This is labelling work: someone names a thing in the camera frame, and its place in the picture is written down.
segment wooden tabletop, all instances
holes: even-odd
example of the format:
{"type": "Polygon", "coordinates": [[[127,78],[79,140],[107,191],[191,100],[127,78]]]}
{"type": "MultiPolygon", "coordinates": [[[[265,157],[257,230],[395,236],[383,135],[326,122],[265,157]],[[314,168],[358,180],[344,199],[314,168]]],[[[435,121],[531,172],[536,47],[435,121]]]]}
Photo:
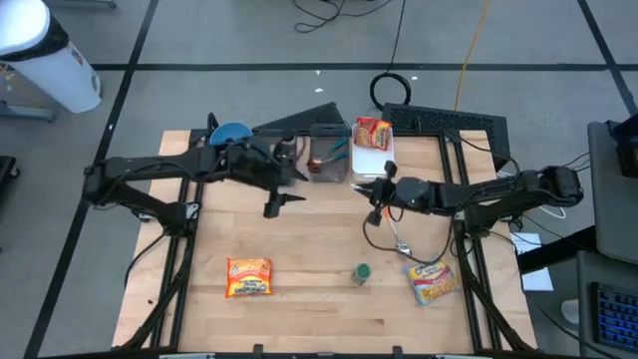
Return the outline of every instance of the wooden tabletop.
{"type": "MultiPolygon", "coordinates": [[[[165,132],[159,154],[184,152],[188,136],[187,131],[165,132]]],[[[484,132],[462,136],[488,148],[484,132]]],[[[455,167],[452,146],[450,154],[455,167]]],[[[467,144],[464,154],[471,182],[494,179],[489,154],[467,144]]],[[[444,181],[436,139],[395,138],[395,157],[398,177],[444,181]]],[[[150,194],[175,201],[179,183],[180,179],[154,180],[150,194]]],[[[261,189],[229,180],[204,188],[180,351],[250,352],[254,344],[263,344],[266,352],[390,353],[394,345],[415,354],[473,352],[463,292],[418,306],[403,271],[413,263],[366,242],[362,223],[371,207],[347,181],[300,182],[286,192],[307,200],[287,203],[277,218],[265,219],[261,212],[267,193],[261,189]],[[270,258],[274,294],[224,298],[227,257],[270,258]],[[370,264],[372,276],[359,286],[350,276],[363,262],[370,264]]],[[[443,250],[449,224],[448,217],[406,211],[397,227],[414,255],[428,259],[443,250]]],[[[369,228],[377,244],[394,246],[385,223],[369,228]]],[[[493,230],[509,237],[505,224],[493,230]]],[[[157,223],[143,223],[136,253],[160,232],[157,223]]],[[[128,340],[157,302],[167,244],[163,241],[133,269],[114,345],[128,340]]],[[[520,337],[535,346],[511,243],[493,235],[482,244],[494,303],[520,337]]],[[[459,275],[457,260],[449,252],[445,259],[459,275]]],[[[476,302],[483,346],[489,347],[484,311],[476,302]]],[[[164,344],[172,316],[171,307],[164,322],[164,344]]]]}

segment yellow snack bag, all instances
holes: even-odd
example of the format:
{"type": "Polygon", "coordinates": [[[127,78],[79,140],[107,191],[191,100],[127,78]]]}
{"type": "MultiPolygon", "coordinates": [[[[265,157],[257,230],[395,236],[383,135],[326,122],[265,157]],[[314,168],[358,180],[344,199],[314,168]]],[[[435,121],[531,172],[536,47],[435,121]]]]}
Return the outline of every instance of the yellow snack bag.
{"type": "Polygon", "coordinates": [[[233,295],[272,294],[270,259],[226,258],[226,260],[228,261],[226,298],[233,295]]]}
{"type": "Polygon", "coordinates": [[[406,273],[417,294],[419,305],[426,305],[444,294],[461,289],[455,274],[443,259],[430,265],[406,267],[406,273]]]}

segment blue bowl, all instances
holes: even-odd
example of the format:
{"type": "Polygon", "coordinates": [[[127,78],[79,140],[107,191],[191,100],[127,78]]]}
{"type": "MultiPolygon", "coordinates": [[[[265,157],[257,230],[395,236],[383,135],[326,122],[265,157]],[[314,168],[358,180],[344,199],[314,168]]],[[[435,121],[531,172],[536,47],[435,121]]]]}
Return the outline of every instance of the blue bowl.
{"type": "Polygon", "coordinates": [[[223,145],[228,140],[237,141],[245,137],[252,136],[252,130],[245,124],[241,123],[228,123],[223,124],[212,132],[212,136],[208,141],[211,146],[223,145]]]}

